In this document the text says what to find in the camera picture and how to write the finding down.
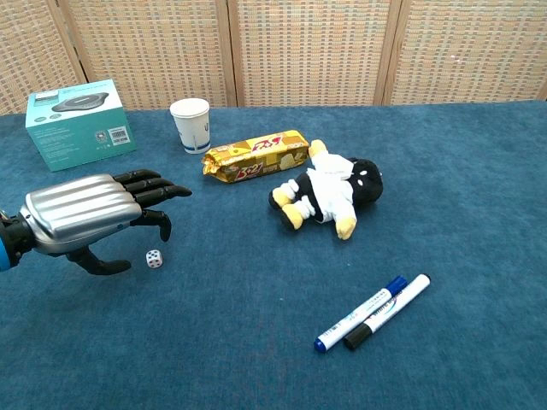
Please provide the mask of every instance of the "biscuit package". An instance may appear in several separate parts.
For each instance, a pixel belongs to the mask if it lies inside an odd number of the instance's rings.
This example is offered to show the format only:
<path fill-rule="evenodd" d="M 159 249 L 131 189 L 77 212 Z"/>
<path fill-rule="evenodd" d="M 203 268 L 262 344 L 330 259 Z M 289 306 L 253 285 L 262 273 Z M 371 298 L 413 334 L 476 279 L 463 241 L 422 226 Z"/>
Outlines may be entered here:
<path fill-rule="evenodd" d="M 238 182 L 302 165 L 308 141 L 298 131 L 285 131 L 212 148 L 202 158 L 203 175 Z"/>

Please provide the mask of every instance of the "white paper cup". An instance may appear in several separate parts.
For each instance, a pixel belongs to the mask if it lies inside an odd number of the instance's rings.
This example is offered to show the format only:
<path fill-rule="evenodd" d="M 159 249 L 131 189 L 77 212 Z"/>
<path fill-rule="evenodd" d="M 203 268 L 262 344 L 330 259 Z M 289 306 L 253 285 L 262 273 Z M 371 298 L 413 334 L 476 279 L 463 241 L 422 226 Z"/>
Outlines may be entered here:
<path fill-rule="evenodd" d="M 201 98 L 185 98 L 171 104 L 171 115 L 179 130 L 185 151 L 201 154 L 211 146 L 209 138 L 209 103 Z"/>

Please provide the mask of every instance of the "marker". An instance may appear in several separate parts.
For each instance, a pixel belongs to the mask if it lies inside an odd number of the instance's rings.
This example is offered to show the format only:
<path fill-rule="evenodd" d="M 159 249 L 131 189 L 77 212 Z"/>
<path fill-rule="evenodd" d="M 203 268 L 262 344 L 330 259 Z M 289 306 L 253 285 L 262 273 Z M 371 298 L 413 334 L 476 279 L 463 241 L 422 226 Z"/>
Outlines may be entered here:
<path fill-rule="evenodd" d="M 344 344 L 350 350 L 355 350 L 363 340 L 375 333 L 382 325 L 400 312 L 417 297 L 429 284 L 431 279 L 422 273 L 404 288 L 401 293 L 392 297 L 384 306 L 378 309 L 367 320 L 358 325 L 344 338 Z"/>
<path fill-rule="evenodd" d="M 318 351 L 325 353 L 338 340 L 347 335 L 376 309 L 389 301 L 407 285 L 407 279 L 402 276 L 394 278 L 385 288 L 368 299 L 356 310 L 340 320 L 336 325 L 315 339 L 314 346 Z"/>

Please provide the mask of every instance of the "woven screen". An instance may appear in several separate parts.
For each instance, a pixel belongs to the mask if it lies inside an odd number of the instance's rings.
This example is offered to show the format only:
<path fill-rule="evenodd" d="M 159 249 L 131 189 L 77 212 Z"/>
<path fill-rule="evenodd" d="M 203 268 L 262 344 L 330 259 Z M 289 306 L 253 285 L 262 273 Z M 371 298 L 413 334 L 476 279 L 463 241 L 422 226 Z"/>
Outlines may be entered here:
<path fill-rule="evenodd" d="M 412 1 L 392 104 L 531 99 L 547 78 L 547 1 Z"/>
<path fill-rule="evenodd" d="M 233 3 L 240 103 L 372 104 L 389 0 Z"/>
<path fill-rule="evenodd" d="M 184 97 L 226 105 L 214 0 L 62 1 L 84 69 L 112 78 L 125 107 L 168 108 Z"/>
<path fill-rule="evenodd" d="M 28 95 L 78 84 L 44 0 L 0 2 L 0 114 L 24 113 Z"/>

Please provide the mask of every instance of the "dice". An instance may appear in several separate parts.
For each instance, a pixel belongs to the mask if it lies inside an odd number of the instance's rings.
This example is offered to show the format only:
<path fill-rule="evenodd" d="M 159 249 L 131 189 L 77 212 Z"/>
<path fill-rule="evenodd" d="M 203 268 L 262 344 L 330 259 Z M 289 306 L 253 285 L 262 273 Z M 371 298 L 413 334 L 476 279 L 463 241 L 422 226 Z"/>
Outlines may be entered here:
<path fill-rule="evenodd" d="M 162 252 L 157 249 L 146 252 L 146 264 L 152 269 L 157 269 L 163 265 Z"/>

